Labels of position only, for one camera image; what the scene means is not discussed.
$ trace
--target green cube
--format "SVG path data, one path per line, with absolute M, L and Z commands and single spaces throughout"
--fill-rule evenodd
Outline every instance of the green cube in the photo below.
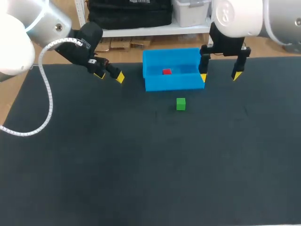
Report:
M 186 99 L 177 98 L 177 111 L 185 111 L 185 110 L 186 110 Z

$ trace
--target black bag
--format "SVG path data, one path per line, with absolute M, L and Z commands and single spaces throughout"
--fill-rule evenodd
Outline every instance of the black bag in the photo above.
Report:
M 89 21 L 107 30 L 171 24 L 171 0 L 89 0 Z

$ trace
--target white cable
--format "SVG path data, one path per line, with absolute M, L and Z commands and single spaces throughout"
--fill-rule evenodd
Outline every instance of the white cable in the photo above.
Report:
M 28 31 L 30 31 L 32 28 L 34 28 L 35 25 L 38 24 L 38 22 L 40 22 L 40 20 L 44 17 L 46 11 L 48 10 L 49 7 L 49 0 L 45 0 L 45 5 L 43 6 L 42 11 L 40 12 L 40 14 L 38 15 L 38 17 L 32 22 L 31 25 L 29 25 L 26 29 L 25 32 L 27 33 Z
M 269 35 L 269 37 L 276 42 L 277 44 L 281 45 L 281 46 L 289 46 L 291 45 L 291 43 L 289 44 L 285 44 L 283 42 L 281 42 L 273 33 L 272 28 L 271 28 L 271 22 L 269 19 L 269 0 L 265 0 L 263 2 L 263 17 L 264 17 L 264 25 L 266 28 L 266 31 Z
M 28 136 L 31 136 L 31 135 L 39 133 L 40 131 L 42 131 L 47 126 L 47 124 L 49 123 L 49 121 L 51 119 L 52 112 L 53 112 L 53 99 L 52 99 L 52 93 L 51 93 L 50 84 L 48 82 L 48 79 L 46 77 L 46 74 L 45 74 L 45 71 L 44 71 L 44 68 L 43 68 L 43 57 L 44 57 L 44 54 L 49 49 L 51 49 L 52 47 L 54 47 L 54 46 L 56 46 L 56 45 L 58 45 L 60 43 L 64 43 L 64 42 L 72 42 L 72 43 L 74 43 L 74 44 L 76 44 L 78 46 L 82 46 L 83 45 L 83 43 L 80 40 L 78 40 L 78 39 L 72 39 L 72 38 L 58 39 L 56 41 L 51 42 L 47 46 L 45 46 L 43 48 L 43 50 L 41 51 L 40 55 L 39 55 L 39 60 L 38 60 L 39 69 L 40 69 L 41 75 L 43 77 L 43 80 L 44 80 L 44 83 L 45 83 L 45 86 L 46 86 L 46 89 L 47 89 L 47 93 L 48 93 L 48 98 L 49 98 L 49 111 L 48 111 L 48 116 L 47 116 L 46 120 L 44 121 L 44 123 L 39 128 L 37 128 L 36 130 L 28 132 L 28 133 L 15 132 L 15 131 L 12 131 L 12 130 L 10 130 L 8 128 L 5 128 L 4 126 L 1 126 L 1 125 L 0 125 L 0 130 L 2 130 L 4 132 L 7 132 L 7 133 L 9 133 L 11 135 L 15 135 L 15 136 L 28 137 Z

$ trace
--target red cube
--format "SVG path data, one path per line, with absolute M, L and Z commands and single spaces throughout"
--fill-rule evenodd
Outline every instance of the red cube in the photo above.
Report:
M 170 69 L 164 69 L 163 74 L 172 74 Z

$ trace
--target plastic storage container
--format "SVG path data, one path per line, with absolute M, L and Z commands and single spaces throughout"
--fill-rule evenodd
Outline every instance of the plastic storage container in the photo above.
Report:
M 173 0 L 174 15 L 181 27 L 206 23 L 211 0 Z
M 198 66 L 198 48 L 146 50 L 143 52 L 143 77 L 146 91 L 203 89 Z M 163 75 L 164 69 L 172 74 Z

